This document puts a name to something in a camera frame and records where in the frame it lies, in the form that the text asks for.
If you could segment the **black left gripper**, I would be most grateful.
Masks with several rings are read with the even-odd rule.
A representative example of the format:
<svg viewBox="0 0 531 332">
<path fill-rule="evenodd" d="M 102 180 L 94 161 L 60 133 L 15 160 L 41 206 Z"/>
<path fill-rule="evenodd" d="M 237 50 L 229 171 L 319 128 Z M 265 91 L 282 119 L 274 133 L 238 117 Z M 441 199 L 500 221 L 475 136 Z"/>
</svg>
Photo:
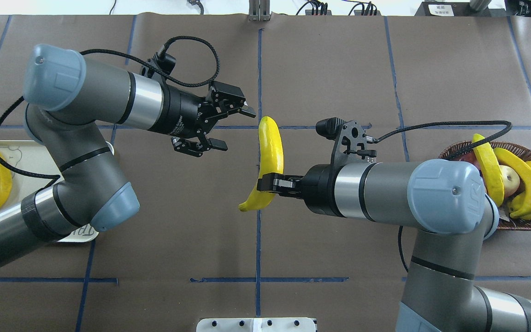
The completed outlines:
<svg viewBox="0 0 531 332">
<path fill-rule="evenodd" d="M 257 113 L 246 102 L 242 89 L 236 86 L 213 81 L 209 84 L 206 96 L 198 97 L 171 85 L 162 85 L 164 101 L 159 116 L 160 134 L 174 136 L 171 144 L 178 153 L 201 157 L 210 150 L 228 151 L 225 141 L 207 138 L 204 134 L 194 138 L 198 124 L 205 124 L 211 118 L 227 118 L 236 113 L 255 118 Z"/>
</svg>

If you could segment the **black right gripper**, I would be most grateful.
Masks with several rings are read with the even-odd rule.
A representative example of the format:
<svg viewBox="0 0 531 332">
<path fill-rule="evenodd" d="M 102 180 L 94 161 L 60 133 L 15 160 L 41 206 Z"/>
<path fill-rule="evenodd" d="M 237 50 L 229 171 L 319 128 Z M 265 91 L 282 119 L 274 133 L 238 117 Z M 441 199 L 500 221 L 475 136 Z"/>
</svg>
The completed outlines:
<svg viewBox="0 0 531 332">
<path fill-rule="evenodd" d="M 312 166 L 304 176 L 281 173 L 264 174 L 257 181 L 257 191 L 274 194 L 300 194 L 307 208 L 316 214 L 339 217 L 333 197 L 333 173 L 330 164 Z"/>
</svg>

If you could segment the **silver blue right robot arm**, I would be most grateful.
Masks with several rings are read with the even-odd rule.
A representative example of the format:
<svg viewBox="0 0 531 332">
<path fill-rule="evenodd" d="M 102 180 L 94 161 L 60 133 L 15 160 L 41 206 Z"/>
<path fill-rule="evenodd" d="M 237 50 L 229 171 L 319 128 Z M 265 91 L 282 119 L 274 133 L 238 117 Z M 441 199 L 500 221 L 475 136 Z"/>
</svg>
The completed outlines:
<svg viewBox="0 0 531 332">
<path fill-rule="evenodd" d="M 257 189 L 314 213 L 417 229 L 397 332 L 531 332 L 531 300 L 475 285 L 499 210 L 472 164 L 316 165 L 305 176 L 267 173 Z"/>
</svg>

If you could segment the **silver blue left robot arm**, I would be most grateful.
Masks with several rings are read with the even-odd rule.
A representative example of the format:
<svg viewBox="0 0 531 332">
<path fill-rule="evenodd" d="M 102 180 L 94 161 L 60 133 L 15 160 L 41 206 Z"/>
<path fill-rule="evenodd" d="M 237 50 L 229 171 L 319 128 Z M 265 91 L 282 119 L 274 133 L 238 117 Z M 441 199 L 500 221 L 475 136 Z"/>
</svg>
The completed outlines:
<svg viewBox="0 0 531 332">
<path fill-rule="evenodd" d="M 58 173 L 24 176 L 51 179 L 44 188 L 0 212 L 0 267 L 67 237 L 83 225 L 107 231 L 141 208 L 133 185 L 103 138 L 103 121 L 171 136 L 175 151 L 201 157 L 227 144 L 208 138 L 219 120 L 254 118 L 242 90 L 217 82 L 220 71 L 199 83 L 171 77 L 175 59 L 164 45 L 150 59 L 119 51 L 66 50 L 36 45 L 27 60 L 21 97 L 24 127 L 46 147 Z"/>
</svg>

